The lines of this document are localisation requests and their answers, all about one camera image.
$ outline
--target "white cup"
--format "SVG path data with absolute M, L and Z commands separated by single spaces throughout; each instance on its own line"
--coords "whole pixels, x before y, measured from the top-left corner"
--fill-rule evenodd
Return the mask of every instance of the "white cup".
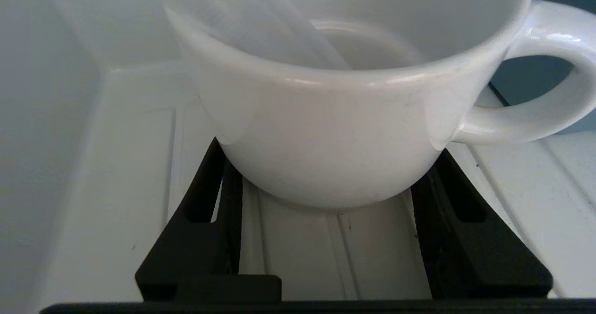
M 423 176 L 448 142 L 527 142 L 596 107 L 596 17 L 585 11 L 542 0 L 291 1 L 359 70 L 253 57 L 168 11 L 226 156 L 288 201 L 381 201 Z M 474 106 L 501 61 L 526 55 L 575 69 L 530 102 Z

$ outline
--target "cup rim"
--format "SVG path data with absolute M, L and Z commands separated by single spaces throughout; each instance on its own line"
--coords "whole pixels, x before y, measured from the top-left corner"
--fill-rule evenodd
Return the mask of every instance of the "cup rim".
M 300 83 L 300 87 L 304 89 L 320 89 L 330 83 L 337 87 L 339 82 L 346 85 L 347 89 L 366 92 L 375 89 L 396 89 L 398 85 L 413 85 L 429 79 L 436 80 L 437 78 L 449 77 L 454 74 L 454 70 L 463 68 L 466 65 L 479 64 L 487 59 L 493 59 L 494 54 L 500 53 L 510 44 L 521 29 L 531 2 L 532 0 L 518 0 L 515 12 L 495 33 L 483 42 L 462 52 L 414 66 L 373 70 L 310 68 L 270 61 L 245 53 L 212 38 L 203 31 L 196 30 L 196 27 L 192 24 L 191 16 L 184 15 L 179 11 L 173 11 L 168 7 L 165 8 L 170 23 L 172 23 L 179 38 L 189 44 L 192 49 L 200 51 L 202 56 L 207 55 L 216 63 L 225 63 L 226 68 L 229 70 L 259 76 L 272 82 Z

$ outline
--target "white plastic surface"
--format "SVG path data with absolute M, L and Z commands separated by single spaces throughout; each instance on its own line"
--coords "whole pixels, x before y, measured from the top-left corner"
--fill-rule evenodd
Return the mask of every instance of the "white plastic surface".
M 134 273 L 215 135 L 163 11 L 0 5 L 0 312 L 139 301 Z M 595 297 L 596 134 L 447 148 L 553 272 L 552 296 Z M 407 194 L 335 217 L 245 193 L 243 272 L 279 274 L 285 299 L 429 296 Z

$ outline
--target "white wall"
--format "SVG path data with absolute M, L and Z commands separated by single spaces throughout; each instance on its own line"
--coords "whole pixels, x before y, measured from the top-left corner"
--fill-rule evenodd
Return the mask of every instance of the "white wall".
M 100 70 L 49 0 L 0 0 L 0 312 L 50 246 Z
M 115 70 L 179 59 L 158 0 L 53 0 L 94 57 Z

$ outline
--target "cup handle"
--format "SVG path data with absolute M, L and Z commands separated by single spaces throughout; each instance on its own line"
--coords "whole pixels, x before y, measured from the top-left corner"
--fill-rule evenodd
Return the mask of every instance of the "cup handle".
M 534 100 L 504 108 L 473 106 L 454 142 L 529 142 L 561 131 L 596 108 L 596 15 L 535 0 L 505 59 L 527 55 L 560 57 L 575 68 Z

